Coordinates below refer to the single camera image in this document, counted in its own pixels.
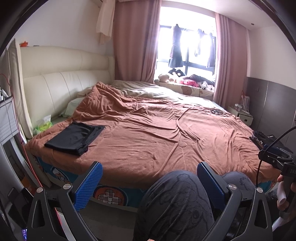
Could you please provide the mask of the person's right hand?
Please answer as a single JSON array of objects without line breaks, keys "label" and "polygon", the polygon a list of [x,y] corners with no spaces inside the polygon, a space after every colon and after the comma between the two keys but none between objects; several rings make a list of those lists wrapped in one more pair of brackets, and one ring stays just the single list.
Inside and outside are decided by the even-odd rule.
[{"label": "person's right hand", "polygon": [[283,220],[295,217],[295,179],[280,175],[277,188],[277,207]]}]

